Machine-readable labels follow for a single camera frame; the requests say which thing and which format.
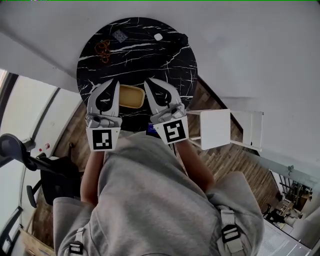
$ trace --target gray t-shirt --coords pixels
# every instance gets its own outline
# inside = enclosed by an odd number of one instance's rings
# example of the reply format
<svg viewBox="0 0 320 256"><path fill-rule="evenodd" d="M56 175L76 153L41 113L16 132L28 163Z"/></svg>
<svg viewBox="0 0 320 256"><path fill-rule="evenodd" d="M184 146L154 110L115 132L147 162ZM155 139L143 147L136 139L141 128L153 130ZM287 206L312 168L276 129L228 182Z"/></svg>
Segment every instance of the gray t-shirt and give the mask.
<svg viewBox="0 0 320 256"><path fill-rule="evenodd" d="M258 252L263 217L244 177L234 172L205 194L162 140L141 133L119 138L98 182L95 208L72 198L53 202L54 250L63 255L84 227L88 255L230 255L218 206L235 212L246 255Z"/></svg>

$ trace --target white chair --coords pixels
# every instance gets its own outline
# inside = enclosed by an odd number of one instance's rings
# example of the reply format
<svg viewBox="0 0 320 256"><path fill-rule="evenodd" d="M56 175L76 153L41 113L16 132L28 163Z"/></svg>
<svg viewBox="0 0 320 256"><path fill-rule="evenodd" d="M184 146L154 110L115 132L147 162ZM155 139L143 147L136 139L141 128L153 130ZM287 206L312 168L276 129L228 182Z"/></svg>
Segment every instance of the white chair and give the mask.
<svg viewBox="0 0 320 256"><path fill-rule="evenodd" d="M205 109L186 113L199 116L200 136L189 141L202 150L233 143L261 152L263 112ZM242 142L231 140L231 113L243 128Z"/></svg>

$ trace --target round table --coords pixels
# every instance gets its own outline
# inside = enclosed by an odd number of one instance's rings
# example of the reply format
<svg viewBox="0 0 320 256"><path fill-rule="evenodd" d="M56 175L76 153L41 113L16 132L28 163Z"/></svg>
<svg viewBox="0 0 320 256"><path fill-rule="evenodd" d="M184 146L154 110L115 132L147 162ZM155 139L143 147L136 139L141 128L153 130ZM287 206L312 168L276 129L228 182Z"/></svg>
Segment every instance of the round table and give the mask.
<svg viewBox="0 0 320 256"><path fill-rule="evenodd" d="M162 39L156 40L156 34ZM102 58L95 49L101 42L107 42L107 58ZM155 19L131 17L106 25L90 38L79 57L76 78L86 105L93 90L110 79L144 89L145 79L156 78L173 85L187 107L196 88L198 73L186 35ZM147 95L141 108L120 106L121 129L144 131L151 115Z"/></svg>

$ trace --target forearm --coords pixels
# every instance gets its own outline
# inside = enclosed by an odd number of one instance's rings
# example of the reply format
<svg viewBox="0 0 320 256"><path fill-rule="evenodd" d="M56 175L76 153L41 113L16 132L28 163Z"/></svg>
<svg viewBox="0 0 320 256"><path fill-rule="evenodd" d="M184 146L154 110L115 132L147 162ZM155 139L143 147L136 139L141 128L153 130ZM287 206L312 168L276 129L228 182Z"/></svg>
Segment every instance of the forearm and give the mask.
<svg viewBox="0 0 320 256"><path fill-rule="evenodd" d="M98 181L103 166L104 151L91 152L81 181L80 197L82 202L98 204Z"/></svg>
<svg viewBox="0 0 320 256"><path fill-rule="evenodd" d="M175 144L189 178L204 192L215 184L213 175L188 140Z"/></svg>

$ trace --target black office chair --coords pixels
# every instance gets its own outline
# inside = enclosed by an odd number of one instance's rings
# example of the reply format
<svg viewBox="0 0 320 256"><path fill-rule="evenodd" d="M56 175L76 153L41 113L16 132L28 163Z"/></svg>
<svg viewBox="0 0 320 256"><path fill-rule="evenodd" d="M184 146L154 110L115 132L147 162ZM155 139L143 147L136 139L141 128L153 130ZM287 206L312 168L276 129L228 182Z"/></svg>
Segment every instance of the black office chair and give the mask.
<svg viewBox="0 0 320 256"><path fill-rule="evenodd" d="M34 158L30 156L25 145L9 133L0 136L0 156L15 159L31 171L40 170L41 180L33 188L30 185L26 188L30 204L34 208L37 208L34 194L40 186L45 201L51 206L55 198L80 197L81 175L70 157L51 160L41 153Z"/></svg>

